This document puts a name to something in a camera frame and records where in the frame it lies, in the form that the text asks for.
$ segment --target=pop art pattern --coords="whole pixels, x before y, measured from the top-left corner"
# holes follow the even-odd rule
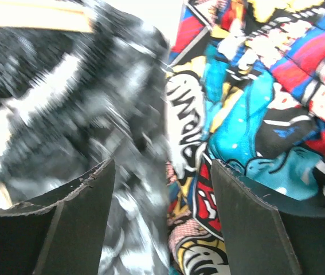
[[[179,36],[166,75],[169,245],[182,274],[227,275],[212,159],[325,207],[325,1],[191,0]]]

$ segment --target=blurry black white cloth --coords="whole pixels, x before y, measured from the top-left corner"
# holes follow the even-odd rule
[[[16,203],[114,158],[99,274],[165,275],[169,46],[139,18],[102,1],[84,5],[92,34],[0,29],[0,127],[11,133],[0,182]]]

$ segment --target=cartoon character print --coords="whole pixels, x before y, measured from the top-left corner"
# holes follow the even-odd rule
[[[275,159],[252,159],[245,175],[299,201],[315,196],[318,184],[312,170],[321,156],[302,147],[292,147]]]
[[[225,243],[207,234],[188,237],[177,249],[180,268],[185,275],[230,275]]]
[[[238,91],[238,89],[231,89],[229,85],[229,80],[232,77],[228,75],[228,70],[230,63],[234,62],[235,58],[238,59],[238,56],[243,55],[239,48],[244,41],[241,25],[235,19],[231,24],[230,33],[218,44],[217,48],[209,45],[206,49],[207,63],[202,78],[206,91],[204,98],[206,119],[202,130],[202,140],[208,139],[215,116],[222,113],[223,108],[225,111],[228,110],[229,105],[225,104],[225,100],[229,95]]]
[[[193,217],[208,232],[217,238],[222,239],[221,224],[217,213],[216,198],[214,196],[212,182],[210,178],[211,160],[206,154],[199,168],[199,173],[195,179],[195,189],[193,192]]]
[[[303,36],[311,24],[305,20],[291,17],[276,18],[272,26],[255,32],[248,39],[247,45],[260,57],[260,61],[270,68],[291,50],[292,44]]]
[[[187,5],[184,15],[180,21],[179,31],[175,45],[171,49],[168,64],[170,66],[181,64],[197,56],[201,47],[199,45],[204,36],[209,35],[212,28],[211,23],[198,10],[203,6]]]
[[[282,85],[278,82],[273,84],[275,91],[275,98],[268,105],[269,109],[275,110],[286,110],[289,108],[298,108],[301,107],[300,103],[295,100],[288,92],[282,89]]]
[[[313,151],[325,156],[325,122],[317,119],[316,123],[318,125],[319,132],[315,133],[314,136],[309,137],[305,141],[305,144]]]
[[[217,18],[217,0],[196,0],[194,7],[208,20],[211,26],[214,25],[214,22]]]
[[[169,248],[171,251],[176,251],[179,244],[186,237],[198,237],[207,235],[208,232],[193,218],[190,210],[181,213],[174,220],[173,224],[169,224]]]
[[[234,158],[246,166],[256,157],[255,136],[274,98],[273,83],[271,74],[263,72],[243,89],[242,96],[208,142],[211,158],[226,162]]]
[[[167,219],[171,220],[172,224],[178,216],[180,216],[182,213],[185,213],[189,208],[186,201],[184,200],[177,181],[169,185],[169,194],[170,206],[167,209]]]
[[[325,120],[325,15],[291,50],[270,67],[274,77],[295,99]]]
[[[247,48],[245,45],[241,45],[237,49],[237,54],[230,61],[225,72],[226,80],[222,86],[222,108],[210,114],[210,117],[206,115],[207,118],[211,118],[211,120],[206,119],[205,121],[205,126],[208,125],[210,127],[210,133],[215,133],[221,126],[236,102],[242,96],[243,89],[261,75],[263,68],[264,66],[258,61],[253,50]]]

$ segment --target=cartoon mouth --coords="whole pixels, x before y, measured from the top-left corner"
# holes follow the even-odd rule
[[[217,204],[216,204],[216,198],[214,194],[208,194],[210,197],[207,198],[206,193],[203,190],[199,190],[198,194],[201,196],[204,205],[206,206],[206,210],[208,212],[208,218],[209,219],[215,219],[217,217]]]

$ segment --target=colorful textile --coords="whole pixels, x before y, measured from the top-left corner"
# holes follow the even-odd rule
[[[325,1],[190,1],[167,79],[173,259],[230,274],[212,159],[325,207]]]

